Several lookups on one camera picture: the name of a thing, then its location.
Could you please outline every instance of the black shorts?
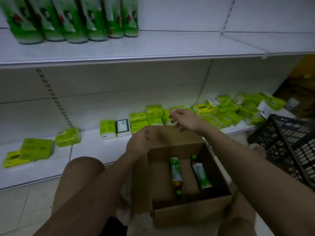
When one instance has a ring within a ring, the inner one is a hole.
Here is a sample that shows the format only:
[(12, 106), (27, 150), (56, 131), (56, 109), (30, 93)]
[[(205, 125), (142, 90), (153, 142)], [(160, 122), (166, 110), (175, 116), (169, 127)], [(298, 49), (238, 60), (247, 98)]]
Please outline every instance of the black shorts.
[(127, 226), (124, 226), (117, 218), (109, 217), (106, 225), (104, 226), (100, 236), (126, 236)]

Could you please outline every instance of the perforated metal strip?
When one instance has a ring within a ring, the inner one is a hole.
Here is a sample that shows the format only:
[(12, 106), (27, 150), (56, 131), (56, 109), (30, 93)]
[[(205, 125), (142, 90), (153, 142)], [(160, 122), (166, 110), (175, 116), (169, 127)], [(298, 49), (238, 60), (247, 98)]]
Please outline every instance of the perforated metal strip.
[(202, 93), (202, 91), (203, 91), (204, 84), (206, 83), (207, 77), (208, 77), (208, 75), (209, 75), (209, 72), (210, 72), (212, 63), (213, 63), (213, 59), (210, 61), (209, 67), (208, 67), (207, 72), (206, 72), (206, 76), (205, 76), (204, 79), (203, 79), (203, 83), (202, 83), (202, 85), (201, 85), (201, 89), (200, 89), (200, 92), (199, 92), (199, 94), (198, 94), (196, 104), (199, 103), (199, 99), (200, 99), (201, 93)]
[(221, 32), (220, 32), (220, 35), (223, 35), (223, 34), (224, 34), (225, 27), (226, 27), (227, 22), (229, 21), (229, 18), (230, 18), (232, 9), (233, 9), (233, 7), (234, 7), (235, 1), (236, 1), (236, 0), (232, 0), (232, 3), (231, 3), (231, 6), (230, 6), (230, 9), (229, 9), (229, 12), (228, 12), (227, 15), (226, 15), (226, 18), (225, 18), (225, 21), (224, 21), (222, 30), (221, 30)]
[(45, 78), (45, 75), (43, 74), (43, 72), (41, 71), (41, 69), (36, 69), (39, 77), (41, 78), (42, 82), (45, 84), (48, 92), (50, 93), (50, 95), (53, 97), (54, 102), (56, 103), (57, 107), (59, 108), (59, 110), (61, 111), (62, 115), (64, 116), (65, 120), (67, 121), (67, 123), (69, 124), (70, 127), (73, 127), (68, 115), (65, 113), (65, 110), (63, 109), (63, 107), (61, 106), (61, 103), (59, 102), (58, 98), (56, 97), (55, 93), (53, 92), (52, 88), (50, 87), (47, 79)]

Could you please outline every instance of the forearm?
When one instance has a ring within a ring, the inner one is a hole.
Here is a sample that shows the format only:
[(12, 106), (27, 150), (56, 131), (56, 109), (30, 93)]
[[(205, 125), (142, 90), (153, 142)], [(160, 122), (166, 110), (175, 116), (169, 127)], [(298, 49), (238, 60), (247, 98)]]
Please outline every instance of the forearm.
[(123, 154), (53, 214), (35, 236), (99, 235), (135, 159), (132, 155)]
[(309, 188), (210, 124), (203, 129), (226, 171), (275, 234), (314, 230), (315, 194)]

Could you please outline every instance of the hand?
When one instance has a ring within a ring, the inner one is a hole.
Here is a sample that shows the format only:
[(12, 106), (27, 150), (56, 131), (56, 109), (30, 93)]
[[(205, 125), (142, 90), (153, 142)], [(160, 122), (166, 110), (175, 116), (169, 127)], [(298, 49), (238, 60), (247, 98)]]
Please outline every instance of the hand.
[(147, 155), (151, 148), (151, 139), (146, 127), (133, 134), (127, 143), (126, 153), (139, 159), (141, 156)]
[(171, 123), (178, 121), (175, 127), (181, 126), (180, 131), (185, 131), (187, 129), (200, 136), (203, 134), (204, 126), (207, 125), (206, 121), (202, 120), (188, 109), (170, 110), (169, 118), (172, 118)]

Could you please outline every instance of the person's left hand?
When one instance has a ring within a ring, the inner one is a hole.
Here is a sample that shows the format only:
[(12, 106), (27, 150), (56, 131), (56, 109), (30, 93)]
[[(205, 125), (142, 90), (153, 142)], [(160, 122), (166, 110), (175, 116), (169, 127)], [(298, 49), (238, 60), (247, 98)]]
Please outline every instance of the person's left hand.
[(131, 154), (136, 159), (147, 155), (151, 148), (151, 139), (146, 127), (133, 134), (127, 143), (126, 153)]

